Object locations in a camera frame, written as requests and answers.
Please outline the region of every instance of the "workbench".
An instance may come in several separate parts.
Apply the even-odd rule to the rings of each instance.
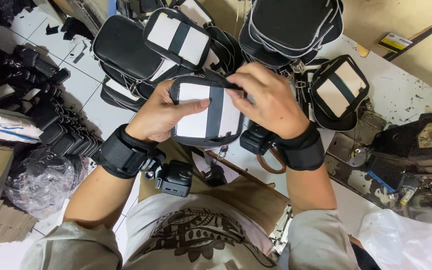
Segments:
[[[360,56],[358,44],[344,35],[325,45],[318,57],[333,59],[343,54],[349,54],[366,76],[370,84],[368,96],[373,106],[373,112],[363,116],[367,121],[360,121],[355,130],[346,132],[348,137],[369,144],[378,130],[381,131],[390,124],[410,123],[418,120],[420,114],[432,112],[431,86],[373,52],[365,57]],[[333,131],[320,131],[324,148],[327,150],[332,144],[330,150],[338,149],[340,134],[335,136]],[[264,158],[274,169],[281,168],[269,151]],[[241,148],[238,142],[229,146],[222,162],[242,175],[257,178],[266,184],[274,183],[276,191],[288,196],[286,175],[267,172],[255,155]],[[381,208],[398,211],[397,200],[392,199],[386,189],[362,169],[351,167],[328,153],[324,162],[332,179],[340,218],[352,236],[358,237],[366,214]]]

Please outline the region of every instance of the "gray jacket sleeve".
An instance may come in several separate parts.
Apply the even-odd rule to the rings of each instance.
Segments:
[[[21,269],[119,270],[122,262],[112,230],[103,225],[88,230],[75,222],[65,222],[33,243]]]
[[[337,210],[310,210],[289,225],[289,269],[359,269]]]

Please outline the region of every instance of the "wooden table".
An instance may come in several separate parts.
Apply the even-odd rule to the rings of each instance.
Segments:
[[[343,35],[337,41],[325,45],[318,57],[333,59],[343,54],[351,55],[370,84],[369,98],[374,112],[389,124],[410,123],[417,120],[425,110],[432,111],[432,87],[373,52],[361,57],[357,46],[355,41]],[[325,149],[334,134],[321,130]],[[264,157],[270,166],[280,168],[269,151]],[[288,196],[286,175],[268,173],[261,167],[255,155],[241,148],[238,142],[229,146],[223,163],[240,174],[259,179],[266,184],[275,183],[275,190]],[[333,179],[341,220],[349,234],[358,236],[361,221],[366,214],[380,207],[394,206],[394,200],[386,190],[366,172],[354,169],[331,155],[326,155],[325,163],[328,174]]]

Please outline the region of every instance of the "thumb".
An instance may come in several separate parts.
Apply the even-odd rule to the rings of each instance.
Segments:
[[[241,111],[244,115],[251,118],[253,111],[255,110],[255,106],[247,99],[242,97],[236,90],[227,89],[226,93],[233,101],[234,107]]]
[[[198,114],[206,110],[209,106],[209,99],[203,99],[198,101],[191,101],[183,104],[179,104],[174,106],[175,107],[175,113],[179,118],[183,118],[184,116],[190,115],[190,114]]]

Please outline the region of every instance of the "hand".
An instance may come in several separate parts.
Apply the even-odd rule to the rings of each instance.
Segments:
[[[255,103],[241,97],[235,90],[227,90],[233,104],[249,119],[283,139],[301,135],[309,126],[288,80],[274,74],[259,63],[249,63],[227,78],[251,95]]]
[[[184,116],[198,114],[209,106],[209,99],[174,105],[170,97],[172,81],[157,85],[153,94],[126,127],[126,133],[142,141],[164,142],[170,138],[171,129]]]

